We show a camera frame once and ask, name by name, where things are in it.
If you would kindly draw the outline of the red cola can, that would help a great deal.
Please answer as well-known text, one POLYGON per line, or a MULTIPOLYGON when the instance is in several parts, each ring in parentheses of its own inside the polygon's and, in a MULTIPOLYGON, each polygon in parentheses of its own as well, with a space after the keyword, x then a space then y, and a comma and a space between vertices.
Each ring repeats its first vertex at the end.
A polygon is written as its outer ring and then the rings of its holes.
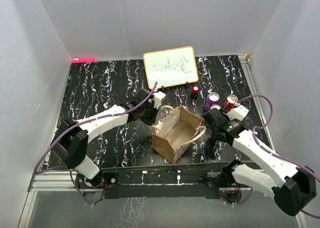
POLYGON ((228 113, 229 111, 231 111, 233 109, 233 107, 237 101, 238 101, 238 97, 234 94, 230 94, 230 95, 226 96, 225 100, 221 106, 222 110, 224 112, 228 113))

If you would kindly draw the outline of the purple soda can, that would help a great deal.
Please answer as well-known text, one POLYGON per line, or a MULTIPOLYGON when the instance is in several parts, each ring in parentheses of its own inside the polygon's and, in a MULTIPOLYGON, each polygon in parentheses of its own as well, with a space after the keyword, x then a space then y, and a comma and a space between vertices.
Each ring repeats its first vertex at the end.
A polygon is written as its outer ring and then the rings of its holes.
POLYGON ((216 92, 209 93, 204 101, 204 107, 203 107, 204 111, 207 112, 210 110, 212 105, 219 104, 219 101, 220 101, 219 99, 220 99, 220 96, 218 93, 216 92))
POLYGON ((213 110, 213 109, 220 110, 221 107, 220 107, 218 104, 213 104, 213 105, 210 107, 210 110, 213 110))

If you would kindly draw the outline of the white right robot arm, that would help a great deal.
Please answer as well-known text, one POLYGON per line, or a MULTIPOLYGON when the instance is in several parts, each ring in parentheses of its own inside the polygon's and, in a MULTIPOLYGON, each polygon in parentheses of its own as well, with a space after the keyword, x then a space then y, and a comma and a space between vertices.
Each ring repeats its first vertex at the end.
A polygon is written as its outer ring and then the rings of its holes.
POLYGON ((233 187, 237 183, 249 186, 272 198, 287 215, 296 216, 317 196, 316 179, 308 167, 277 157, 270 148, 254 138, 243 122, 243 115, 212 109, 202 116, 217 140, 229 144, 250 157, 263 171, 252 169, 234 160, 221 172, 208 173, 207 183, 215 187, 233 187))

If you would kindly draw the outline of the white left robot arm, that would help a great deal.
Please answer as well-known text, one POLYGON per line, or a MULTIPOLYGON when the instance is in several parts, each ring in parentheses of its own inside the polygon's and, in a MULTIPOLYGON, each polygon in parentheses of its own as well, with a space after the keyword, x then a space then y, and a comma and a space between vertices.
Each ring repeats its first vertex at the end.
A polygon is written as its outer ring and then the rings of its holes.
POLYGON ((130 122, 153 125, 165 97, 161 91, 150 93, 143 88, 133 97, 91 117, 77 121, 65 119, 54 139, 52 152, 67 169, 82 175, 87 186, 100 187, 104 173, 98 158, 93 155, 93 149, 98 146, 104 148, 111 138, 106 133, 117 136, 117 128, 130 122))

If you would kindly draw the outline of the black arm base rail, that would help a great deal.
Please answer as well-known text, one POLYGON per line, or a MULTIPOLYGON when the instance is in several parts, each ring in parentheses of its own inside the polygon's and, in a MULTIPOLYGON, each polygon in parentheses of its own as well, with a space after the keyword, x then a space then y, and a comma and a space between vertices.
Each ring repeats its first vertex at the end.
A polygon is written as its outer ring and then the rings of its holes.
POLYGON ((226 183, 214 184, 210 177, 219 174, 226 163, 162 165, 103 169, 102 185, 88 186, 82 175, 76 176, 76 184, 84 193, 100 192, 104 199, 131 197, 177 198, 204 197, 219 199, 223 191, 245 190, 226 183))

